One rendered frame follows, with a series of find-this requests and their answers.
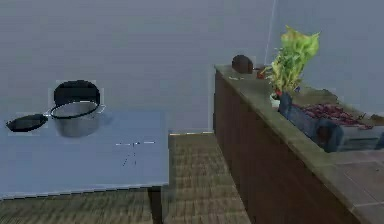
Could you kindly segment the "box of red apples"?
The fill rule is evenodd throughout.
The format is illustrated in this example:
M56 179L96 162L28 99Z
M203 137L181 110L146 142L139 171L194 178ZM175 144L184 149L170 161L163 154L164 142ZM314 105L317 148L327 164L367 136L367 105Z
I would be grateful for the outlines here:
M327 153L384 149L384 125L354 117L339 105L299 106L283 93L278 111Z

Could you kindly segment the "dark brown toaster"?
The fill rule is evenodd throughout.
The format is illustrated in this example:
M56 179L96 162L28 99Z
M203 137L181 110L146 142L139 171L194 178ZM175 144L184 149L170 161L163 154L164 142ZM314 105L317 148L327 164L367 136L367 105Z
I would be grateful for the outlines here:
M253 62L245 55L236 55L232 59L232 68L240 74L251 74Z

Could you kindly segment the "brown wooden counter cabinet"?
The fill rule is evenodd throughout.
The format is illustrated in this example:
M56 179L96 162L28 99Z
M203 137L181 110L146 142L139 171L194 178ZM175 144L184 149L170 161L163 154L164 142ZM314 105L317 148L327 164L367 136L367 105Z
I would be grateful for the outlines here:
M384 224L384 150L327 153L271 107L270 87L215 68L213 128L252 224Z

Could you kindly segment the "pale blue table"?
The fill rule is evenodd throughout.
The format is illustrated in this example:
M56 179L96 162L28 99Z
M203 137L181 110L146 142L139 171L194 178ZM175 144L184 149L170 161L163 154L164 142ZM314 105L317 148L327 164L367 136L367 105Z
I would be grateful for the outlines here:
M51 121L27 133L0 128L0 200L168 183L162 112L106 112L81 138L60 136Z

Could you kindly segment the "green potted house plant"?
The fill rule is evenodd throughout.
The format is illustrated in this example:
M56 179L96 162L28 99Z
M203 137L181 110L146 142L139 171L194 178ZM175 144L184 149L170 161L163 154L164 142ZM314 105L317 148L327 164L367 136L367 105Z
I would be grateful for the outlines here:
M302 82L301 75L305 65L318 52L319 37L319 32L303 34L286 26L275 59L262 70L272 87L269 101L273 108L279 107L280 96L284 92L296 90Z

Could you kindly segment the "steel cooking pot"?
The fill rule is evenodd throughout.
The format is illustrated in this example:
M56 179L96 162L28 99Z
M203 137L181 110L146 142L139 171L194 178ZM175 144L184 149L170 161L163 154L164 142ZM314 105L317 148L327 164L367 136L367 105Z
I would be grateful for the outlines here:
M106 106L98 87L86 80L65 81L53 93L55 106L48 112L58 133L80 138L94 133Z

